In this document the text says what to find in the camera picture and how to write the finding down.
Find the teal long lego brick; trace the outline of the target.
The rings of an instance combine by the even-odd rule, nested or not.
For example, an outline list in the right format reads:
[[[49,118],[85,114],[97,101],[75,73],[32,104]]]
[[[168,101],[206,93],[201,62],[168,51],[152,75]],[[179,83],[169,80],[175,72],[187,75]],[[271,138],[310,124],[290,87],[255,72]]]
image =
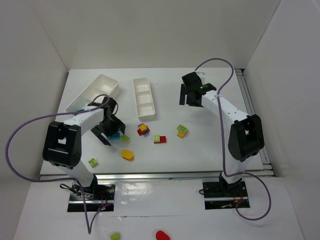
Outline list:
[[[119,133],[119,132],[113,134],[112,136],[110,136],[110,137],[108,138],[109,141],[119,140],[119,139],[120,139],[120,133]]]

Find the lime lego brick front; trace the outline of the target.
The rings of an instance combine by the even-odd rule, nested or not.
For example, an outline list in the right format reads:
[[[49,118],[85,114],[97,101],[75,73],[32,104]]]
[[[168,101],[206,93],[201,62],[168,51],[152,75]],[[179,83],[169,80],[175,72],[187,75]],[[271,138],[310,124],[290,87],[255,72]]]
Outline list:
[[[89,165],[92,167],[92,168],[95,168],[99,163],[97,161],[97,159],[95,158],[92,158],[88,161]]]

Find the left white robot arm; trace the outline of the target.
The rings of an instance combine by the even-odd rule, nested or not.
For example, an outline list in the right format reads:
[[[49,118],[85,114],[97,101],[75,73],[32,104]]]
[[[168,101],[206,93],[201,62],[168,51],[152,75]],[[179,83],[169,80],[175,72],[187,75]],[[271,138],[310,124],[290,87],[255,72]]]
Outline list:
[[[79,195],[80,187],[88,197],[94,197],[103,187],[81,160],[82,136],[92,132],[105,146],[110,146],[110,137],[125,133],[125,124],[116,117],[114,109],[118,103],[106,94],[101,95],[101,103],[93,100],[87,107],[73,113],[73,117],[63,122],[53,121],[48,125],[42,158],[58,167],[70,178],[78,180],[72,189]]]

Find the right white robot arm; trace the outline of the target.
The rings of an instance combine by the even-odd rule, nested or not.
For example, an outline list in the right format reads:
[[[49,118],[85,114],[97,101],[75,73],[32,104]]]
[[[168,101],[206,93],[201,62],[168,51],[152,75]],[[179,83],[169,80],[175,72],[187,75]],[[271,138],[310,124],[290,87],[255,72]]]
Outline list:
[[[251,159],[265,146],[261,118],[238,109],[212,84],[203,84],[196,72],[184,75],[182,82],[180,105],[203,107],[219,116],[222,173],[218,187],[229,196],[240,185]]]

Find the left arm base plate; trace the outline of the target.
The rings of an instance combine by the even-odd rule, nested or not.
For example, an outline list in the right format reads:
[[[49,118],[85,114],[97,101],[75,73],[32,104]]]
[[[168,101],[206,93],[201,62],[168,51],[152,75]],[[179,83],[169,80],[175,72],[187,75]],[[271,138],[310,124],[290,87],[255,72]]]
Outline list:
[[[59,187],[63,190],[70,191],[67,212],[79,213],[84,212],[84,202],[81,190],[77,185],[72,187],[61,183]],[[88,212],[96,212],[101,209],[102,212],[114,211],[115,184],[99,185],[95,195],[85,193],[85,202]]]

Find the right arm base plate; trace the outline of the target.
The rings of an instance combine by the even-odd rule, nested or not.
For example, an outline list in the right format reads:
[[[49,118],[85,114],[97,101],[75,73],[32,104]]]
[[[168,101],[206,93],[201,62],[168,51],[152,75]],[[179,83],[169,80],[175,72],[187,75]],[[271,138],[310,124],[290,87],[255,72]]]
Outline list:
[[[238,208],[250,208],[250,201],[246,184],[241,181],[239,186],[227,193],[223,193],[218,182],[203,182],[202,189],[198,191],[204,197],[206,210],[224,210]]]

